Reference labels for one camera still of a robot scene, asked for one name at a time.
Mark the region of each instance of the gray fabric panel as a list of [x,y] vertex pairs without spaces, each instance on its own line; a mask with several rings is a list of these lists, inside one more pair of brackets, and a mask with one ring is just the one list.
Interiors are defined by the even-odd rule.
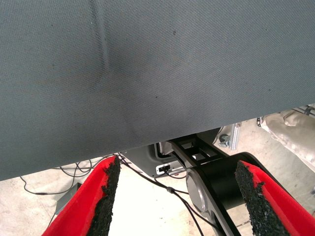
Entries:
[[313,1],[0,4],[0,179],[315,101]]

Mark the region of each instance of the black cable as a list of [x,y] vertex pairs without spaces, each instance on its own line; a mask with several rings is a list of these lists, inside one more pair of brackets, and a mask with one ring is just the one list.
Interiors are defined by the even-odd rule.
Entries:
[[214,225],[213,223],[211,223],[210,221],[206,220],[204,217],[202,217],[198,212],[196,212],[191,205],[189,205],[189,203],[184,199],[182,198],[181,196],[178,196],[179,198],[181,198],[182,201],[184,201],[188,207],[193,211],[193,213],[196,214],[196,216],[198,216],[200,219],[202,219],[204,222],[206,222],[207,224],[211,225],[213,228],[215,228],[216,230],[220,231],[216,225]]
[[50,219],[50,221],[49,221],[49,224],[48,224],[46,230],[47,230],[48,227],[50,226],[51,222],[53,222],[53,219],[54,219],[55,215],[56,215],[56,213],[54,212],[53,217],[51,217],[51,219]]
[[27,183],[26,183],[26,181],[22,178],[22,176],[20,176],[20,179],[25,183],[25,184],[24,184],[24,190],[27,191],[28,193],[32,193],[32,194],[35,194],[35,195],[56,195],[56,194],[61,194],[61,193],[66,193],[66,192],[68,192],[68,191],[73,187],[75,177],[73,177],[73,179],[72,179],[71,186],[70,186],[67,190],[62,191],[62,192],[59,192],[59,193],[45,193],[45,192],[37,192],[37,193],[35,193],[35,192],[32,192],[32,191],[29,191],[29,190],[26,188]]
[[199,230],[200,235],[201,235],[201,236],[204,236],[204,234],[203,234],[203,232],[202,232],[202,230],[201,230],[201,228],[200,228],[200,226],[199,226],[199,224],[198,224],[198,222],[197,222],[195,216],[193,215],[193,213],[192,213],[190,207],[188,206],[189,204],[187,204],[185,201],[183,201],[183,198],[182,198],[181,196],[179,196],[178,193],[176,193],[175,191],[173,191],[172,194],[174,194],[175,196],[177,196],[177,197],[182,201],[182,203],[185,205],[185,207],[187,208],[188,212],[190,213],[192,219],[194,220],[194,222],[195,222],[195,224],[196,224],[196,226],[197,226],[197,228],[198,228],[198,230]]
[[171,177],[171,178],[175,178],[175,179],[183,179],[183,178],[186,178],[186,176],[187,176],[187,175],[185,175],[185,176],[183,176],[183,177],[175,177],[175,176],[170,175],[167,171],[164,171],[164,172],[165,172],[165,174],[166,174],[167,176],[169,176],[169,177]]
[[75,163],[75,165],[78,167],[78,169],[79,169],[81,172],[86,173],[86,172],[90,172],[91,169],[92,169],[92,161],[89,160],[89,162],[90,162],[90,168],[89,168],[87,171],[83,171],[83,170],[79,167],[79,164],[80,164],[81,162]]
[[[164,186],[163,188],[165,188],[165,189],[167,189],[167,188],[168,188],[165,184],[162,184],[161,182],[159,182],[159,181],[157,180],[157,178],[154,178],[154,180],[155,180],[157,183],[159,183],[159,184],[163,185],[163,186]],[[177,190],[177,189],[174,189],[174,191],[175,191],[175,192],[178,192],[178,193],[189,194],[188,192],[184,192],[184,191]]]
[[75,174],[72,175],[72,174],[66,172],[61,166],[60,166],[59,168],[60,168],[60,170],[61,170],[62,172],[64,172],[67,176],[70,176],[70,177],[73,177],[73,178],[80,178],[80,177],[87,176],[87,175],[90,173],[90,171],[91,171],[91,169],[89,169],[89,171],[88,171],[87,173],[85,173],[85,174],[83,174],[83,175],[80,175],[80,176],[76,176]]
[[120,153],[118,153],[118,155],[121,157],[121,159],[119,158],[120,161],[121,161],[125,166],[127,166],[127,167],[130,168],[130,169],[132,169],[135,173],[137,173],[138,175],[140,175],[142,178],[148,180],[149,182],[151,182],[151,183],[153,183],[153,184],[155,184],[155,185],[157,185],[157,186],[159,186],[159,187],[162,187],[162,188],[166,189],[169,193],[172,193],[172,194],[174,194],[175,196],[177,196],[177,197],[183,202],[183,204],[185,205],[185,207],[188,209],[189,213],[191,214],[191,216],[192,216],[192,218],[193,218],[193,220],[194,220],[194,222],[195,222],[195,224],[196,224],[196,226],[197,226],[197,228],[198,228],[198,230],[199,230],[199,232],[200,232],[200,234],[201,234],[202,236],[203,236],[203,233],[202,233],[202,231],[201,231],[201,229],[200,229],[200,226],[199,226],[198,222],[196,221],[195,217],[193,216],[192,211],[193,211],[193,213],[195,213],[200,219],[202,219],[202,220],[205,221],[207,224],[209,224],[210,226],[212,226],[213,228],[215,228],[215,229],[218,231],[219,234],[223,235],[222,232],[221,232],[221,230],[220,230],[215,224],[211,223],[210,221],[206,220],[206,219],[203,218],[201,215],[199,215],[199,214],[189,205],[189,203],[188,203],[185,199],[183,199],[178,193],[176,193],[176,192],[182,192],[182,193],[186,193],[186,192],[176,190],[176,189],[174,189],[174,188],[172,188],[172,187],[167,187],[166,185],[164,185],[164,184],[162,184],[161,182],[157,181],[156,178],[155,178],[155,182],[152,181],[152,180],[149,179],[148,177],[146,177],[146,176],[144,176],[144,175],[138,173],[138,172],[137,172],[134,168],[132,168],[130,165],[126,164],[125,158],[122,157]]
[[218,131],[218,133],[217,133],[217,135],[216,135],[216,138],[215,138],[215,140],[212,142],[212,144],[215,144],[215,143],[216,143],[216,141],[218,140],[218,136],[219,136],[219,134],[221,133],[221,131],[223,130],[223,128],[224,128],[224,126],[222,126],[222,127],[219,129],[219,131]]
[[[103,156],[101,159],[99,159],[94,165],[92,165],[92,162],[91,162],[91,160],[89,160],[89,162],[90,162],[90,167],[79,167],[79,164],[80,164],[80,162],[78,162],[78,163],[75,163],[75,165],[76,165],[76,167],[75,168],[64,168],[64,167],[58,167],[58,168],[53,168],[54,170],[55,169],[58,169],[58,170],[61,170],[63,173],[65,173],[67,176],[70,176],[70,177],[74,177],[74,178],[80,178],[80,177],[84,177],[84,176],[86,176],[86,175],[88,175],[90,172],[91,172],[91,170],[92,169],[94,169],[95,168],[95,166],[100,162],[100,161],[102,161],[102,160],[104,160],[105,158],[107,158],[107,157],[109,157],[109,156],[113,156],[113,155],[107,155],[107,156]],[[83,173],[85,173],[85,174],[83,174],[83,175],[79,175],[79,176],[76,176],[76,175],[72,175],[72,174],[70,174],[70,173],[68,173],[68,172],[66,172],[65,170],[75,170],[75,169],[79,169],[81,172],[83,172]]]

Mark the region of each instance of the electrical wire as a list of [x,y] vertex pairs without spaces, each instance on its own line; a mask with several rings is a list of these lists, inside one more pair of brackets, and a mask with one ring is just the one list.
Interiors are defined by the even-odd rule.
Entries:
[[80,164],[81,162],[75,163],[75,165],[78,167],[78,169],[79,169],[81,172],[86,173],[86,172],[90,172],[91,169],[92,169],[92,161],[89,160],[89,162],[90,162],[90,168],[89,168],[87,171],[83,171],[83,170],[80,168],[79,164]]
[[206,219],[203,218],[201,215],[199,215],[199,214],[190,206],[190,204],[189,204],[185,199],[183,199],[183,198],[177,193],[177,192],[181,192],[181,191],[176,190],[176,189],[174,189],[174,188],[172,188],[172,187],[167,187],[166,185],[164,185],[164,184],[162,184],[161,182],[157,181],[156,178],[155,178],[155,181],[152,181],[152,180],[149,179],[148,177],[146,177],[146,176],[144,176],[144,175],[138,173],[133,167],[131,167],[129,164],[126,163],[125,158],[122,157],[120,153],[118,153],[118,155],[121,157],[121,158],[119,158],[119,160],[121,161],[121,163],[124,164],[125,166],[127,166],[128,168],[130,168],[131,170],[133,170],[133,171],[134,171],[135,173],[137,173],[139,176],[141,176],[142,178],[146,179],[147,181],[149,181],[149,182],[155,184],[156,186],[159,186],[159,187],[162,187],[162,188],[166,189],[169,193],[172,193],[172,194],[174,194],[175,196],[177,196],[177,197],[182,201],[182,203],[185,205],[185,207],[187,208],[187,210],[189,211],[189,213],[190,213],[191,217],[193,218],[193,220],[194,220],[194,222],[195,222],[195,224],[196,224],[196,226],[197,226],[197,228],[198,228],[198,230],[199,230],[201,236],[203,236],[204,234],[203,234],[203,232],[202,232],[202,230],[201,230],[201,228],[200,228],[200,226],[199,226],[199,224],[198,224],[196,218],[194,217],[193,213],[195,213],[196,216],[198,216],[200,219],[202,219],[203,221],[205,221],[207,224],[209,224],[210,226],[212,226],[213,228],[215,228],[215,229],[217,230],[217,232],[218,232],[220,235],[223,235],[223,233],[221,232],[221,230],[220,230],[215,224],[211,223],[210,221],[206,220]]
[[216,141],[218,140],[218,136],[219,136],[219,134],[221,133],[221,131],[223,130],[223,128],[224,128],[224,126],[222,126],[222,127],[219,129],[219,131],[218,131],[218,133],[217,133],[217,135],[216,135],[216,138],[214,139],[214,141],[212,142],[212,144],[215,144],[215,143],[216,143]]
[[[154,178],[154,180],[155,180],[155,182],[157,182],[157,183],[159,183],[159,184],[162,184],[161,182],[159,182],[159,181],[157,180],[157,178]],[[174,190],[175,190],[175,192],[178,192],[178,193],[184,193],[184,194],[189,195],[189,193],[188,193],[188,192],[184,192],[184,191],[177,190],[177,189],[174,189]]]
[[30,190],[28,190],[28,189],[26,188],[27,183],[26,183],[26,181],[22,178],[22,176],[20,176],[20,179],[24,182],[24,190],[27,191],[28,193],[32,193],[32,194],[35,194],[35,195],[56,195],[56,194],[61,194],[61,193],[66,193],[66,192],[68,192],[68,191],[73,187],[75,177],[73,177],[71,186],[70,186],[67,190],[62,191],[62,192],[58,192],[58,193],[32,192],[32,191],[30,191]]
[[56,215],[56,212],[54,212],[53,217],[51,217],[51,219],[50,219],[50,221],[49,221],[49,224],[48,224],[46,230],[47,230],[48,227],[50,226],[51,222],[53,222],[53,219],[54,219],[55,215]]
[[198,224],[198,221],[196,220],[195,216],[193,215],[193,213],[192,213],[190,207],[188,206],[187,202],[183,201],[183,198],[182,198],[181,196],[179,196],[178,193],[173,192],[172,194],[174,194],[175,196],[177,196],[177,197],[182,201],[182,203],[185,205],[185,207],[187,208],[188,212],[190,213],[192,219],[194,220],[194,222],[195,222],[195,224],[196,224],[196,226],[197,226],[197,228],[198,228],[198,231],[199,231],[200,235],[201,235],[201,236],[204,236],[204,234],[203,234],[203,232],[202,232],[202,230],[201,230],[201,228],[200,228],[200,226],[199,226],[199,224]]

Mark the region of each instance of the beige fabric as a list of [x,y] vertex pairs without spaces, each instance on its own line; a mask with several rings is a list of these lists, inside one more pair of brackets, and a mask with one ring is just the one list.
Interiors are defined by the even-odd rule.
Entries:
[[315,119],[294,110],[264,117],[261,127],[315,172]]

